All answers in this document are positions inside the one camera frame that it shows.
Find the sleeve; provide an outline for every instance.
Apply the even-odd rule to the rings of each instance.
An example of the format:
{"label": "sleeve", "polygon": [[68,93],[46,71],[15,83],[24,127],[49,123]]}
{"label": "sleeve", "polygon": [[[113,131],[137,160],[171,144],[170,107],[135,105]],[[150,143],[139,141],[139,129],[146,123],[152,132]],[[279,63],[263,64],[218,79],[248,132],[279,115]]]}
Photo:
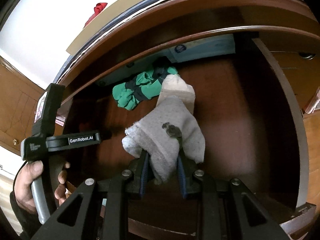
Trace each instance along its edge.
{"label": "sleeve", "polygon": [[12,210],[14,214],[16,215],[23,232],[20,235],[21,239],[31,239],[32,236],[38,231],[38,229],[42,226],[41,223],[39,222],[38,215],[37,214],[30,214],[24,209],[20,208],[18,206],[18,203],[15,198],[14,194],[14,184],[16,182],[16,179],[14,179],[13,182],[13,190],[10,193],[10,204],[12,207]]}

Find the red fabric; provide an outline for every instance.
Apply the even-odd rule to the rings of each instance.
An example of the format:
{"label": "red fabric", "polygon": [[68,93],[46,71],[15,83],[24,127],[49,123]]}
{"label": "red fabric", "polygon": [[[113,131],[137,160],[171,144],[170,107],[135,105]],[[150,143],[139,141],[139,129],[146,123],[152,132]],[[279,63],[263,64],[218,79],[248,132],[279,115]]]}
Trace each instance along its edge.
{"label": "red fabric", "polygon": [[85,23],[84,27],[86,27],[89,22],[91,22],[99,13],[102,12],[102,10],[107,6],[108,3],[106,2],[100,2],[97,3],[97,5],[95,6],[94,10],[94,14],[92,14],[92,16],[89,18],[89,20],[87,20],[87,22]]}

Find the blue gripper pad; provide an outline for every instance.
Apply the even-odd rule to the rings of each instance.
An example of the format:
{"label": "blue gripper pad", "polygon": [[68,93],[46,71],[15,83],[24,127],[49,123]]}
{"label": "blue gripper pad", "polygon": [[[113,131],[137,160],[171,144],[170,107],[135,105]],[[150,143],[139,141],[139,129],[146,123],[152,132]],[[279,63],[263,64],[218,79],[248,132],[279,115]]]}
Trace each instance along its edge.
{"label": "blue gripper pad", "polygon": [[149,166],[149,154],[147,153],[146,158],[144,159],[142,173],[140,177],[140,190],[139,190],[140,197],[143,197],[143,195],[146,192],[146,185],[148,182],[148,170],[149,170],[148,166]]}
{"label": "blue gripper pad", "polygon": [[180,156],[178,156],[178,180],[179,180],[180,192],[182,194],[182,197],[185,199],[188,196],[187,187],[186,187],[186,175],[183,169]]}

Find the metal bolt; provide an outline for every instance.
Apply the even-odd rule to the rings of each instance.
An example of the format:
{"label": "metal bolt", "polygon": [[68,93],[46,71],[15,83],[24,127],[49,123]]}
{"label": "metal bolt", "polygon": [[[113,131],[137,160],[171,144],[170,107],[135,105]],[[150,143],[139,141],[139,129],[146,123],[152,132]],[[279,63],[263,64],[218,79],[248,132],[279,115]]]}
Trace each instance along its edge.
{"label": "metal bolt", "polygon": [[204,171],[203,170],[196,170],[195,175],[198,177],[202,177],[204,175]]}
{"label": "metal bolt", "polygon": [[231,183],[235,186],[239,186],[240,185],[240,180],[239,179],[232,179]]}
{"label": "metal bolt", "polygon": [[91,186],[93,183],[94,183],[94,179],[86,179],[86,180],[85,180],[85,184],[86,184],[87,186]]}
{"label": "metal bolt", "polygon": [[122,174],[122,176],[128,177],[128,176],[131,176],[132,171],[130,171],[130,170],[124,170],[124,171],[122,171],[121,174]]}

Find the human hand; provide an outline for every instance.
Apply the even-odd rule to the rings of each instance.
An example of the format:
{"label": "human hand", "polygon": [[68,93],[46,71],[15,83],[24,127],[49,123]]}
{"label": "human hand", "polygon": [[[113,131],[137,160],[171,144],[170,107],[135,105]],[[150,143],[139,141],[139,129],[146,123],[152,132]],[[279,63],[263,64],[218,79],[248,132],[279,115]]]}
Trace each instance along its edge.
{"label": "human hand", "polygon": [[[64,168],[70,168],[70,163],[66,162]],[[36,206],[33,200],[30,185],[38,178],[43,172],[42,161],[36,161],[33,163],[27,163],[18,173],[16,183],[14,185],[14,194],[17,200],[17,204],[20,208],[26,210],[28,213],[36,214]],[[54,196],[59,200],[59,205],[65,202],[66,187],[64,186],[67,179],[67,171],[62,170],[58,175],[60,182],[59,186],[54,192]]]}

